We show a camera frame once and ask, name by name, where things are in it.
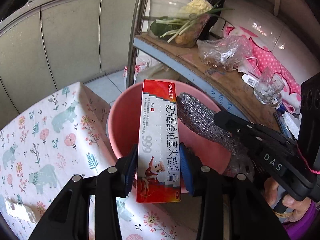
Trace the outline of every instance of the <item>metal pole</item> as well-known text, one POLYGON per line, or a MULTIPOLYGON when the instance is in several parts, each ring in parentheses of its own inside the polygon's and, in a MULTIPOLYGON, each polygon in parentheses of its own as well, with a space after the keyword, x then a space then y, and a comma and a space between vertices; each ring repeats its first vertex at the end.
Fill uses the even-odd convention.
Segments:
POLYGON ((129 43, 129 53, 128 53, 128 64, 127 64, 128 70, 127 70, 126 88, 132 86, 134 81, 134 69, 136 65, 137 49, 133 47, 133 41, 134 41, 135 35, 141 33, 142 18, 143 18, 144 10, 146 7, 146 3, 147 3, 147 0, 136 0, 136 5, 134 7, 130 43, 129 43))

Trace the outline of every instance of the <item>human hand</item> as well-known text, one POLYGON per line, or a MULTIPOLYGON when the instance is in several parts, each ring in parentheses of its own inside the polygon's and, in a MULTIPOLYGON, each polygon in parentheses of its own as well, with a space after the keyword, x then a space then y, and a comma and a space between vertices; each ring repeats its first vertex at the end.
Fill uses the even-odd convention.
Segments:
MULTIPOLYGON (((268 178, 264 183, 265 200, 271 206, 276 202, 279 183, 273 178, 268 178)), ((287 194, 282 203, 284 206, 293 209, 293 214, 288 217, 289 222, 300 220, 310 207, 311 199, 305 198, 303 201, 296 201, 293 197, 287 194)))

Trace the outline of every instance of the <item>steel wool scrubber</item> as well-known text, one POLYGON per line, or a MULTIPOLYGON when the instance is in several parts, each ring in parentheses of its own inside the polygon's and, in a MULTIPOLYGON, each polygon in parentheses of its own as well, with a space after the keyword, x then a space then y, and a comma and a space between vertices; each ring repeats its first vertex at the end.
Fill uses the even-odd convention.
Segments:
POLYGON ((198 99, 188 93, 177 96, 178 117, 182 123, 196 134, 225 147, 232 155, 237 155, 237 146, 231 135, 215 125, 216 114, 198 99))

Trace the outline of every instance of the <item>white bag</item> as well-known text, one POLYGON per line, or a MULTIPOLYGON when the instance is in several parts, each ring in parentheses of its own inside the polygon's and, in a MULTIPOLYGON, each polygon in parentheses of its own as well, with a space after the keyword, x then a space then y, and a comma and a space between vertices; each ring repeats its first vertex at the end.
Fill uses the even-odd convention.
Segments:
POLYGON ((145 79, 171 79, 178 80, 180 77, 179 73, 174 71, 172 68, 164 64, 158 64, 154 67, 150 67, 137 74, 136 83, 142 82, 145 79))
MULTIPOLYGON (((134 69, 134 81, 133 83, 135 84, 136 83, 136 78, 137 78, 137 75, 139 72, 141 71, 144 71, 150 67, 153 67, 153 66, 156 66, 156 65, 159 65, 160 62, 157 61, 156 59, 154 59, 153 57, 147 55, 147 54, 143 54, 143 55, 140 55, 137 57, 137 60, 136 60, 136 66, 135 66, 135 69, 134 69)), ((123 76, 124 76, 124 87, 126 87, 126 80, 127 80, 127 71, 128 71, 128 67, 125 66, 124 67, 124 73, 123 73, 123 76)))

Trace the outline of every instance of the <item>floor tile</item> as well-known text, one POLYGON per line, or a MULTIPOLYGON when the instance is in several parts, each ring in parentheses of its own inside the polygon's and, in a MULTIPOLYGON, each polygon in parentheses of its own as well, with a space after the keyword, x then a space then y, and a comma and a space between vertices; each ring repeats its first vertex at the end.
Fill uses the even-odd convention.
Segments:
POLYGON ((107 103, 113 102, 121 94, 119 89, 107 76, 100 77, 85 84, 107 103))
POLYGON ((111 108, 112 108, 112 106, 113 106, 114 103, 115 103, 115 101, 112 101, 111 103, 109 103, 110 106, 111 106, 111 108))
POLYGON ((123 70, 107 75, 121 92, 125 91, 123 70))

